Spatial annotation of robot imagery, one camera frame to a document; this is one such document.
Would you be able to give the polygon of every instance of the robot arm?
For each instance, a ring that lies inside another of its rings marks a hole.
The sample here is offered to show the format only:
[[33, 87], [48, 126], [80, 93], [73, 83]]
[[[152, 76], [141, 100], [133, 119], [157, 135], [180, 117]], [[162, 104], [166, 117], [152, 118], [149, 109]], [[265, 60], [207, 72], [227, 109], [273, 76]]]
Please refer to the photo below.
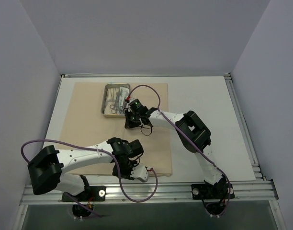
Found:
[[[127, 109], [125, 112], [125, 128], [134, 128], [143, 125], [150, 127], [166, 127], [175, 129], [156, 109], [148, 109], [143, 106], [138, 99], [129, 99]], [[165, 116], [174, 123], [183, 133], [195, 143], [195, 145], [201, 149], [204, 154], [211, 160], [214, 161], [214, 156], [211, 150], [211, 132], [203, 121], [193, 111], [189, 111], [185, 114], [174, 114], [169, 112], [161, 111]], [[215, 185], [223, 177], [222, 174], [208, 162], [196, 149], [178, 132], [178, 135], [184, 145], [184, 147], [195, 154], [199, 161], [199, 164], [204, 173], [204, 180]]]
[[[121, 178], [138, 179], [147, 182], [148, 171], [130, 158], [143, 154], [139, 140], [128, 142], [112, 138], [89, 148], [111, 152], [118, 160]], [[97, 163], [113, 163], [113, 158], [105, 153], [90, 150], [56, 150], [53, 145], [44, 147], [28, 164], [28, 170], [35, 195], [47, 193], [53, 189], [68, 192], [78, 200], [90, 196], [87, 178], [67, 172]], [[118, 176], [116, 165], [114, 176]]]

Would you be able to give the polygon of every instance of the screw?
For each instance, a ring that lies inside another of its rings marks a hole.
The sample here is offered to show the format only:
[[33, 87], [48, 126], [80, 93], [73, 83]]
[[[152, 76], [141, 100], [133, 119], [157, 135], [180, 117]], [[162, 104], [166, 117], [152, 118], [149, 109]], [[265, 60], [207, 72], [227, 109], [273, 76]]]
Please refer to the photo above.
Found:
[[105, 191], [104, 190], [100, 190], [99, 191], [99, 196], [100, 197], [104, 197], [105, 196]]
[[192, 194], [194, 194], [194, 195], [198, 195], [198, 194], [199, 194], [199, 190], [198, 190], [197, 188], [194, 188], [194, 189], [192, 190]]

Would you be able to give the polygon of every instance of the white wall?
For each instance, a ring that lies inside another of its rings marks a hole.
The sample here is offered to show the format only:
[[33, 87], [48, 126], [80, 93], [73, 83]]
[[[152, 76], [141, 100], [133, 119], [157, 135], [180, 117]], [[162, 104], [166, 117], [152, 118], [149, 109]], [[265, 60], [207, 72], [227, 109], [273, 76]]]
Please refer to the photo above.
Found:
[[293, 229], [293, 0], [271, 0], [232, 72], [267, 179]]
[[61, 73], [232, 71], [269, 0], [21, 0]]
[[20, 146], [45, 136], [59, 80], [21, 3], [0, 0], [0, 230], [11, 229], [28, 177]]

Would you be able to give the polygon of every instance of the white table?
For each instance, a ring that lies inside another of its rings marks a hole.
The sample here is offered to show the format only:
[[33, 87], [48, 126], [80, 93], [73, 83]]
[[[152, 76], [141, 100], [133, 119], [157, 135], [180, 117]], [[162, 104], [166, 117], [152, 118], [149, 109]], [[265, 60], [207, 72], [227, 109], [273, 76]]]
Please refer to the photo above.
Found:
[[[230, 181], [256, 180], [223, 76], [63, 78], [46, 135], [47, 139], [59, 139], [76, 82], [167, 83], [169, 111], [185, 113], [193, 110], [197, 113], [212, 133], [212, 149], [217, 165], [223, 169]], [[171, 131], [170, 135], [173, 174], [170, 177], [160, 177], [159, 182], [203, 182], [203, 172], [196, 157], [184, 150], [176, 132]], [[113, 176], [87, 178], [90, 184], [118, 183], [118, 179]], [[154, 178], [149, 179], [150, 183], [154, 181]]]

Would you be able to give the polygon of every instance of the glass panel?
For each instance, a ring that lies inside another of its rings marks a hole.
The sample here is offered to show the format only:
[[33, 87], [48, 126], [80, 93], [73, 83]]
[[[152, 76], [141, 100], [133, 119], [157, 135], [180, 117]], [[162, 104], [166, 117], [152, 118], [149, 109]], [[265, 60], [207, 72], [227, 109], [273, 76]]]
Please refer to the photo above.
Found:
[[29, 206], [24, 230], [207, 229], [276, 230], [268, 201], [232, 202], [221, 218], [210, 218], [201, 203], [97, 204], [104, 218], [73, 220], [72, 205]]

